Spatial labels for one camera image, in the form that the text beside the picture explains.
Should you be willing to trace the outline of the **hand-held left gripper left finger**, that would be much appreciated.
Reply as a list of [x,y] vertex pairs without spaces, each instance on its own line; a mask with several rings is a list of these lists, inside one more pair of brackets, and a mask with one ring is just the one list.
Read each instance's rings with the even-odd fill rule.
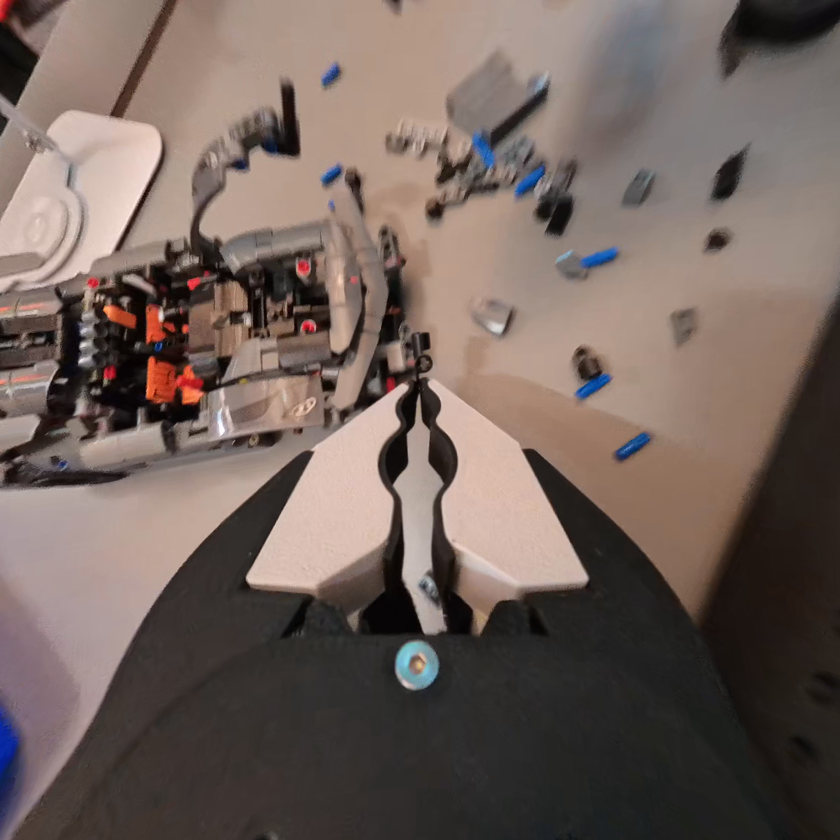
[[398,385],[309,453],[300,478],[248,570],[259,593],[304,595],[368,632],[419,632],[403,580],[403,507],[395,483],[408,463],[417,387]]

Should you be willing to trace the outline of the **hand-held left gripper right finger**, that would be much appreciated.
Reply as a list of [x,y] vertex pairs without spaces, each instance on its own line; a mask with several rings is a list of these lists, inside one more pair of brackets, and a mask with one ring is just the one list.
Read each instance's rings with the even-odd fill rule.
[[447,630],[504,602],[584,589],[590,577],[519,442],[438,381],[422,381],[432,569]]

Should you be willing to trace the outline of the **grey curved slope piece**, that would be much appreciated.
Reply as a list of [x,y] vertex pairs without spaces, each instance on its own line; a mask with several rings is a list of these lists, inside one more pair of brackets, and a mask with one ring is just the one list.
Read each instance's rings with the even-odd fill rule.
[[472,322],[495,338],[504,337],[515,319],[517,310],[510,303],[487,297],[475,297],[469,302]]

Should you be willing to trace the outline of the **grey lego car model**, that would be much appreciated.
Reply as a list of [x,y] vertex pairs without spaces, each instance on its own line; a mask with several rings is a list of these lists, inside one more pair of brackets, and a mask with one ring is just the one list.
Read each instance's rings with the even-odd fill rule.
[[329,214],[227,241],[202,221],[256,151],[297,158],[296,92],[210,143],[189,238],[2,293],[2,488],[105,484],[164,459],[329,427],[413,375],[396,231]]

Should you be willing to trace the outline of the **grey lego panel assembly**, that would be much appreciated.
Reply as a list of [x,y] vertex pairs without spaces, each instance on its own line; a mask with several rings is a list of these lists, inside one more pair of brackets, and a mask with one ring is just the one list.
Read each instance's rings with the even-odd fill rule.
[[551,75],[520,78],[506,52],[496,49],[446,97],[448,121],[468,136],[497,147],[548,97]]

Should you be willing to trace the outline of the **pile of small lego pieces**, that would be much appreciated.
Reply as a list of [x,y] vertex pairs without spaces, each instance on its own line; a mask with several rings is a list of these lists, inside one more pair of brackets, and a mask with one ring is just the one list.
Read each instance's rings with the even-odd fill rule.
[[445,148],[438,155],[436,182],[439,190],[426,201],[424,214],[429,222],[440,221],[445,212],[463,205],[469,199],[514,189],[517,181],[533,167],[545,163],[546,173],[536,189],[525,196],[532,197],[535,204],[534,217],[544,223],[547,235],[561,236],[567,228],[574,211],[574,196],[571,185],[578,171],[575,158],[562,159],[553,168],[537,155],[535,143],[526,135],[517,137],[501,150],[493,151],[496,163],[486,169],[476,158],[470,140],[453,156]]

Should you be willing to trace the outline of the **light grey long lego plate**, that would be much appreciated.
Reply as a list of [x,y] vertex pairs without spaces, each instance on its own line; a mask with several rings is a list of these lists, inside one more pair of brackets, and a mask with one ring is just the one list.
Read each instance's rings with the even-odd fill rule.
[[449,138],[449,126],[443,123],[401,119],[385,134],[384,147],[390,154],[411,153],[417,158],[443,151]]

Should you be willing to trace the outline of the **black flat lego liftarm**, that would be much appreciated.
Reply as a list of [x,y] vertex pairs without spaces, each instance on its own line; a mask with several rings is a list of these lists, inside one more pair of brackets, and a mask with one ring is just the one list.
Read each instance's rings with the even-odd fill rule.
[[714,203],[727,201],[739,188],[742,172],[749,156],[751,143],[731,154],[717,169],[712,180],[709,200]]

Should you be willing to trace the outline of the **black lego wheel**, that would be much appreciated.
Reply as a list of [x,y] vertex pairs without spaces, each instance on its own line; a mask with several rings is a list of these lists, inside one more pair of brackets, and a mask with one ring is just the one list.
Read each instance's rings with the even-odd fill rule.
[[748,56],[774,54],[819,39],[838,21],[838,1],[739,1],[717,48],[721,77],[730,78]]

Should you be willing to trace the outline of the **blue plastic bin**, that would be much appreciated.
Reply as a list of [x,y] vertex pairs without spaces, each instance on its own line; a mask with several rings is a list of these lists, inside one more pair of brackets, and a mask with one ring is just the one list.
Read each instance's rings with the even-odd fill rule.
[[1,706],[1,796],[8,796],[14,786],[18,771],[20,740],[14,720]]

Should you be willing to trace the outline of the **white rounded board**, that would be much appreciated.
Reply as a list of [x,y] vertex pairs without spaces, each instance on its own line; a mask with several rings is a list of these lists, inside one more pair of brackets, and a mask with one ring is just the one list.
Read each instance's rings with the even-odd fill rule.
[[[114,252],[157,172],[163,143],[155,127],[140,122],[71,110],[61,114],[47,134],[75,162],[76,186],[85,217],[76,247],[66,261],[51,259],[43,272],[1,277],[1,291],[54,286],[92,267]],[[14,216],[36,196],[60,185],[53,161],[35,154],[3,210],[2,255],[17,253]]]

